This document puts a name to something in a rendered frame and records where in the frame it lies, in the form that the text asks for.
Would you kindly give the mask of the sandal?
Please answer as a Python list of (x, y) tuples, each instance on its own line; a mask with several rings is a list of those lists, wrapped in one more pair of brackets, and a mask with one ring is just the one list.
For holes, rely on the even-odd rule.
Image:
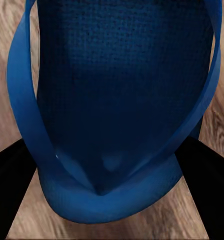
[(222, 0), (37, 0), (37, 97), (35, 2), (26, 0), (7, 80), (48, 204), (81, 224), (150, 207), (183, 176), (174, 152), (199, 138), (217, 88)]

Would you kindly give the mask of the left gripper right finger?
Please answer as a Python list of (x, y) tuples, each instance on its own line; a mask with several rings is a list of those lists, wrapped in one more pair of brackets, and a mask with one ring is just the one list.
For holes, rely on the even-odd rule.
[(188, 136), (174, 152), (210, 240), (224, 240), (224, 157)]

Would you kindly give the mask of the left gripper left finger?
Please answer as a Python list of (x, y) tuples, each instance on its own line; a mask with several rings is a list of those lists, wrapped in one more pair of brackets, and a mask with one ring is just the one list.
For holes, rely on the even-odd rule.
[(37, 168), (24, 139), (0, 152), (0, 240), (5, 240)]

